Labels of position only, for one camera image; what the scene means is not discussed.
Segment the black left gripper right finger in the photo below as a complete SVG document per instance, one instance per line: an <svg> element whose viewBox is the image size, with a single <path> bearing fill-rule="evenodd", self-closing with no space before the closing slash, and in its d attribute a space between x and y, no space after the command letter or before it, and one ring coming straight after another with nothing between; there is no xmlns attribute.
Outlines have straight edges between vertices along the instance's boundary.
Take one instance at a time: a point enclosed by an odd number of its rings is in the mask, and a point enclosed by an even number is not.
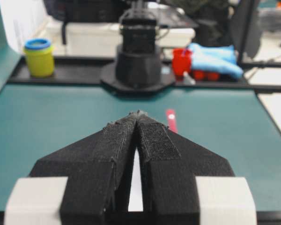
<svg viewBox="0 0 281 225"><path fill-rule="evenodd" d="M153 225L198 225L196 176L233 177L227 159L138 113L143 209Z"/></svg>

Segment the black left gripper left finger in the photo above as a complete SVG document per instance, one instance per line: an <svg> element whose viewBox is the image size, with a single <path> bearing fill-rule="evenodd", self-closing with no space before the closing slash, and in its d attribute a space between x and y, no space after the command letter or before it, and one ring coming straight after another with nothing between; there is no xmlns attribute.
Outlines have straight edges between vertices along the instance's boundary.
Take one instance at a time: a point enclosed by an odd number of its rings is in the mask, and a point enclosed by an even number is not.
<svg viewBox="0 0 281 225"><path fill-rule="evenodd" d="M30 177L68 178L62 224L103 225L108 213L128 211L137 119L131 113L35 163Z"/></svg>

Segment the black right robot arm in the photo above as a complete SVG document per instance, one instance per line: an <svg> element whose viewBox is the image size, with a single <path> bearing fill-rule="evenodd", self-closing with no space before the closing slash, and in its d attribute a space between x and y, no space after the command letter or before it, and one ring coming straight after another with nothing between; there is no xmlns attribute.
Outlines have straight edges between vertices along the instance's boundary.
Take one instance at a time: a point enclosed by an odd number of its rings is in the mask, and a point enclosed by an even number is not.
<svg viewBox="0 0 281 225"><path fill-rule="evenodd" d="M157 19L134 0L119 20L123 42L103 81L120 91L150 92L173 83L162 74L156 45ZM230 225L237 220L232 201L237 178L229 162L170 131L143 112L108 126L103 146L112 154L114 185L128 207L133 157L140 154L143 216L147 225Z"/></svg>

